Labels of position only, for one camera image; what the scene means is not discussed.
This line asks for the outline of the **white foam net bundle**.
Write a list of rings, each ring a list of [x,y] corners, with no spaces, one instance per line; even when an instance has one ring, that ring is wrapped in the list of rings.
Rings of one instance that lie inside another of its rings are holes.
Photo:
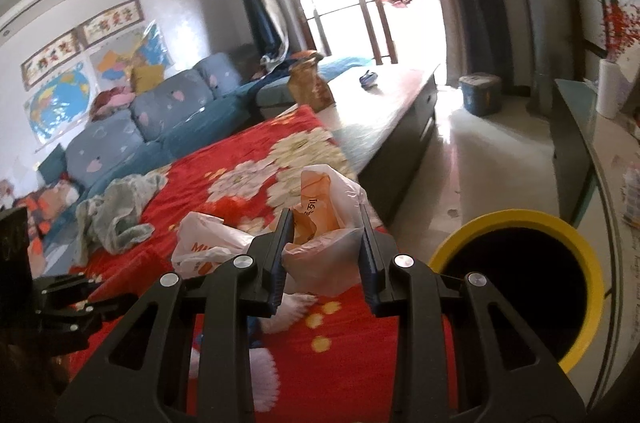
[[[282,335],[302,320],[316,302],[318,299],[314,295],[284,294],[273,317],[248,319],[250,329],[266,335]],[[267,348],[256,342],[250,344],[250,383],[255,411],[266,413],[273,409],[280,396],[281,384],[276,361]]]

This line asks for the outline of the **white orange plastic bag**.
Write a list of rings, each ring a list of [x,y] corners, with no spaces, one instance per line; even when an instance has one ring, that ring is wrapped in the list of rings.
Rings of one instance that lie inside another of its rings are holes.
[[[360,283],[358,255],[366,190],[326,164],[303,168],[294,198],[293,240],[281,251],[288,293],[333,297]],[[207,275],[245,254],[256,235],[218,217],[191,212],[181,221],[171,265],[183,278]]]

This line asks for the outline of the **yellow rimmed black trash bin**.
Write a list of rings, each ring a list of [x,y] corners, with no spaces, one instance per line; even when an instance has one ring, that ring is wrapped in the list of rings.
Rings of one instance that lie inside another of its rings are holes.
[[[482,215],[449,235],[428,265],[450,277],[487,277],[564,372],[578,365],[598,333],[601,265],[588,241],[559,217],[522,208]]]

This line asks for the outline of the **grey crumpled cloth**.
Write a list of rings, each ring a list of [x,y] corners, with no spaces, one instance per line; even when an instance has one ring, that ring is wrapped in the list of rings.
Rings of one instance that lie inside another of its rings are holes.
[[[155,228],[142,221],[142,214],[166,183],[166,176],[160,172],[129,175],[113,180],[102,194],[80,202],[75,212],[78,232],[74,263],[87,265],[97,249],[122,255],[149,239]]]

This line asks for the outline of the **red floral blanket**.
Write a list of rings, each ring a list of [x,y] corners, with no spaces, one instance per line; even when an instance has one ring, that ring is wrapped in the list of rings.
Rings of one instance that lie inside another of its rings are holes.
[[[215,216],[251,235],[272,231],[281,213],[294,207],[304,167],[326,164],[357,182],[345,155],[314,112],[298,109],[266,120],[159,167],[166,186],[142,214],[155,230],[122,255],[95,250],[88,264],[74,263],[100,284],[100,295],[143,293],[166,271],[178,229],[191,212]],[[102,194],[112,177],[98,182],[89,198]],[[360,285],[319,296],[302,320],[282,335],[251,330],[276,361],[280,396],[262,422],[383,422],[392,407],[397,325],[370,313]]]

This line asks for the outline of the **world map poster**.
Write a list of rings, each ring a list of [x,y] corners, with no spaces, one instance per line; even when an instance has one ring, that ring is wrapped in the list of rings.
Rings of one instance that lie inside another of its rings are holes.
[[[97,91],[92,70],[84,62],[68,66],[42,84],[24,103],[38,146],[47,146],[86,118]]]

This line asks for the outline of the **blue floral sofa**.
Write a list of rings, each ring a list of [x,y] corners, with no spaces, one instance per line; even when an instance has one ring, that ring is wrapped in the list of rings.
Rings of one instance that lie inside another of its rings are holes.
[[[256,115],[262,84],[245,82],[235,60],[218,52],[85,127],[39,165],[44,183],[64,175],[88,190],[125,169],[140,174],[231,136]]]

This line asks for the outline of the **framed picture strip left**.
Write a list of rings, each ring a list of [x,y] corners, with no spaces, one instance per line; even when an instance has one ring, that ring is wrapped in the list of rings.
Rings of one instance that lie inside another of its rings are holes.
[[[80,52],[81,45],[75,30],[58,36],[21,64],[24,88],[31,90],[55,68],[75,58]]]

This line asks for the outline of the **framed picture strip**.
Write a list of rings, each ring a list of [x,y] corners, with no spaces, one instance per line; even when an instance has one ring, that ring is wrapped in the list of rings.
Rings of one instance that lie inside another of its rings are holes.
[[[55,68],[75,58],[80,52],[81,45],[75,30],[58,36],[21,64],[24,88],[31,90]]]
[[[82,45],[88,48],[143,20],[140,0],[126,0],[82,22],[77,33]]]

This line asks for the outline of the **yellow cushion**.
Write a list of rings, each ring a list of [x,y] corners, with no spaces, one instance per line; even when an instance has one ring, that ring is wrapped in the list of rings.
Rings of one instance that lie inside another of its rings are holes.
[[[161,64],[135,66],[131,71],[132,89],[136,94],[144,94],[163,83],[164,73]]]

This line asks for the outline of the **china map poster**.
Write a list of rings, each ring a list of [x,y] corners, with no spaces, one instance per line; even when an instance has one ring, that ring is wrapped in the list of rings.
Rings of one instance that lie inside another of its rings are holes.
[[[167,70],[174,64],[155,21],[110,39],[90,53],[89,60],[99,90],[128,85],[134,68],[160,65]]]

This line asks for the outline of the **dark coffee table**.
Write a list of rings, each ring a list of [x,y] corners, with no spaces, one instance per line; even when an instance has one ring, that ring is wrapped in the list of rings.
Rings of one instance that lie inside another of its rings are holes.
[[[378,65],[375,85],[351,68],[330,83],[334,105],[317,114],[345,154],[375,212],[388,226],[412,183],[435,128],[436,64]]]

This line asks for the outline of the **framed picture strip right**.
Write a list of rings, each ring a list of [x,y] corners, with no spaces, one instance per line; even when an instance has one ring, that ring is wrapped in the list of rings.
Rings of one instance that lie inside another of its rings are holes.
[[[140,0],[126,0],[82,22],[77,33],[82,45],[88,48],[143,20]]]

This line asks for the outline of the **small blue object on table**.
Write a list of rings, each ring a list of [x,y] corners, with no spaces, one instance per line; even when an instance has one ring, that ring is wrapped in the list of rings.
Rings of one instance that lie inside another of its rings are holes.
[[[372,71],[367,71],[363,74],[363,76],[359,77],[360,86],[364,90],[370,90],[376,86],[376,82],[378,81],[378,74]]]

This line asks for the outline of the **red berry branch decoration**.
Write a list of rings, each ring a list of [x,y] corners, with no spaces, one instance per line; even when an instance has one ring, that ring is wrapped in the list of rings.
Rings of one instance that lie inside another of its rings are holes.
[[[639,6],[609,4],[603,11],[603,41],[606,60],[616,62],[640,36]]]

